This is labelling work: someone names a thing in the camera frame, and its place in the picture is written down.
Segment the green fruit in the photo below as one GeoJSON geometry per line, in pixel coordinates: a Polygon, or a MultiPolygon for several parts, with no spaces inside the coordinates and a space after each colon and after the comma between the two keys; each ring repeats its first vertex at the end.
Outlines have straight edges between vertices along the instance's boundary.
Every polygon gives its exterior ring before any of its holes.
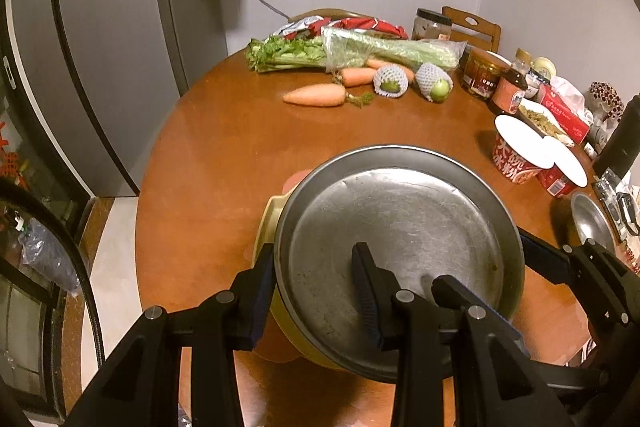
{"type": "Polygon", "coordinates": [[[386,92],[400,92],[400,84],[397,80],[385,80],[380,84],[380,89],[386,92]]]}
{"type": "Polygon", "coordinates": [[[433,100],[433,102],[444,102],[445,100],[447,100],[449,92],[450,89],[447,79],[441,78],[434,84],[433,87],[431,87],[429,96],[431,97],[431,100],[433,100]]]}

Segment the plastic container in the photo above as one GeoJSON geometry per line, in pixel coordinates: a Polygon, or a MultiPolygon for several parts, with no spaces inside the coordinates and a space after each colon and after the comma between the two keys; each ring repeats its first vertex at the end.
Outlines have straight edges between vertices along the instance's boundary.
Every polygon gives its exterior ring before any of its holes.
{"type": "Polygon", "coordinates": [[[472,95],[488,100],[494,93],[500,77],[509,67],[509,64],[497,55],[473,48],[462,76],[462,87],[472,95]]]}
{"type": "Polygon", "coordinates": [[[538,181],[555,198],[570,194],[577,187],[587,186],[587,173],[578,158],[559,140],[545,136],[543,141],[553,158],[554,166],[537,174],[538,181]]]}
{"type": "Polygon", "coordinates": [[[509,181],[522,185],[554,161],[542,137],[523,121],[508,115],[495,119],[498,131],[494,146],[494,165],[509,181]]]}
{"type": "Polygon", "coordinates": [[[415,13],[414,31],[411,38],[414,41],[421,39],[439,39],[448,41],[451,38],[451,19],[442,13],[418,8],[415,13]]]}

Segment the wooden chair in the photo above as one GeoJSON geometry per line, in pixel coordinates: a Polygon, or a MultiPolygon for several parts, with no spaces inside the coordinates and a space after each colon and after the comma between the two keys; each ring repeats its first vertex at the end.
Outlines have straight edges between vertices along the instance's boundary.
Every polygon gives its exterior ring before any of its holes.
{"type": "Polygon", "coordinates": [[[309,12],[301,13],[300,15],[294,15],[289,18],[289,22],[298,22],[309,17],[310,15],[319,15],[321,17],[329,17],[331,20],[344,19],[345,17],[369,17],[369,15],[363,15],[356,12],[348,12],[347,10],[341,10],[339,8],[318,8],[309,12]]]}
{"type": "Polygon", "coordinates": [[[467,41],[469,44],[471,44],[472,46],[476,46],[477,48],[482,48],[494,53],[498,52],[498,47],[500,47],[500,26],[482,19],[477,15],[473,15],[472,13],[463,12],[462,10],[456,10],[451,6],[443,6],[442,14],[449,17],[451,21],[457,26],[462,26],[463,28],[467,28],[474,32],[490,37],[490,40],[487,40],[476,35],[453,30],[451,32],[452,41],[467,41]]]}

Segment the metal pot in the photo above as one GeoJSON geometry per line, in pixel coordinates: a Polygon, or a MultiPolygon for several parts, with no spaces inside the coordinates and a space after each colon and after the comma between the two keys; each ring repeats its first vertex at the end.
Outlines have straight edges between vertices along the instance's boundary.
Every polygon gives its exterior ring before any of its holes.
{"type": "Polygon", "coordinates": [[[597,203],[583,192],[556,200],[556,235],[560,245],[580,247],[591,238],[611,253],[616,252],[609,223],[597,203]]]}
{"type": "MultiPolygon", "coordinates": [[[[340,367],[394,382],[398,354],[368,339],[351,280],[351,248],[366,241],[404,288],[431,298],[457,277],[503,317],[524,287],[524,255],[505,206],[478,176],[425,149],[381,145],[321,165],[293,191],[274,241],[279,293],[308,343],[340,367]]],[[[450,358],[443,360],[445,365],[450,358]]]]}

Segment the round wooden table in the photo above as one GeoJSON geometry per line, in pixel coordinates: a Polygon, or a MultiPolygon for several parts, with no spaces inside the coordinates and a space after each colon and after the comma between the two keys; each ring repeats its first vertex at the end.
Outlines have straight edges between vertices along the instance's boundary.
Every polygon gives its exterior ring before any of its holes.
{"type": "MultiPolygon", "coordinates": [[[[257,74],[239,53],[178,102],[153,149],[138,202],[136,269],[143,309],[154,304],[169,312],[190,308],[228,288],[250,265],[269,197],[280,194],[292,174],[370,144],[410,144],[449,155],[495,190],[520,227],[558,244],[553,198],[537,180],[514,185],[493,165],[494,116],[484,103],[459,85],[442,105],[411,90],[398,100],[377,96],[363,109],[282,102],[288,90],[329,79],[309,71],[257,74]]],[[[578,156],[588,164],[581,150],[578,156]]],[[[594,197],[590,188],[585,191],[594,197]]],[[[569,289],[553,286],[529,268],[513,323],[533,358],[543,362],[567,362],[589,336],[586,316],[569,289]]],[[[282,360],[294,358],[273,322],[264,342],[271,351],[279,345],[282,360]]],[[[185,349],[180,403],[188,412],[190,365],[185,349]]],[[[389,384],[324,369],[302,357],[276,363],[244,352],[236,354],[236,373],[247,427],[390,422],[394,387],[389,384]]],[[[452,425],[450,379],[444,386],[446,425],[452,425]]]]}

